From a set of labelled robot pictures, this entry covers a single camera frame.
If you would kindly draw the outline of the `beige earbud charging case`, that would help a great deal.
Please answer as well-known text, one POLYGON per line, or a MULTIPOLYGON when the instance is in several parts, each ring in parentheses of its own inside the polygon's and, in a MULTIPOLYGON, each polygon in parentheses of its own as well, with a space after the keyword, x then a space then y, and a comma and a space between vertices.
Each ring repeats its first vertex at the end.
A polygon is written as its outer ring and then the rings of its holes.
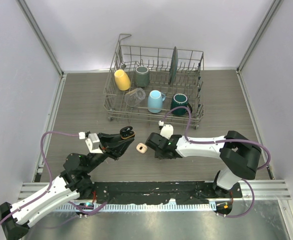
POLYGON ((148 150, 148 147, 144 143, 138 143, 136 150, 141 154, 145 154, 148 150))

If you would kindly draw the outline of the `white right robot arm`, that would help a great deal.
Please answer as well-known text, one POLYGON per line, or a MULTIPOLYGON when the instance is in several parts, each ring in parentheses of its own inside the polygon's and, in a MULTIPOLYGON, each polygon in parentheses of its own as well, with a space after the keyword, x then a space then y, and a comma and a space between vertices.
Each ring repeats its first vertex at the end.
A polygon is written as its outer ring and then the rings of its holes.
POLYGON ((155 151, 158 159, 206 157, 224 162, 226 168, 218 171, 212 191, 216 197, 226 198, 240 180, 254 180, 261 157, 261 148, 252 144, 237 131, 213 138, 185 137, 173 134, 170 138, 151 133, 145 145, 155 151))

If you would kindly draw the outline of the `black earbud charging case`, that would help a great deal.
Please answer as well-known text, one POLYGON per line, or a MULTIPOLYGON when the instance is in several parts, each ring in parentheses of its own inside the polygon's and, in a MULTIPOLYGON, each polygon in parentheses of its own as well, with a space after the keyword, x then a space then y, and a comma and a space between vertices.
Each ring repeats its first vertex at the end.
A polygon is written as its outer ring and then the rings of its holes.
POLYGON ((123 127, 119 131, 119 134, 120 134, 120 136, 121 136, 121 138, 123 140, 129 139, 129 138, 133 138, 136 135, 136 133, 133 131, 133 127, 132 126, 123 127))

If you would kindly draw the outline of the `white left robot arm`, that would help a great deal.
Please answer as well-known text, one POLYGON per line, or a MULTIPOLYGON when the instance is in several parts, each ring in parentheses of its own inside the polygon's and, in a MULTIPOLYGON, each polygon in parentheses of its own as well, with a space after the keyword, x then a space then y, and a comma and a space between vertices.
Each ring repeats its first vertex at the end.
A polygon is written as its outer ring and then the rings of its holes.
POLYGON ((60 205, 73 200, 89 199, 95 185, 90 173, 107 158, 118 160, 135 139, 131 126, 119 133, 79 132, 74 137, 84 140, 88 154, 71 153, 63 164, 64 170, 50 178, 47 186, 16 203, 0 205, 0 227, 5 238, 19 240, 29 229, 60 205))

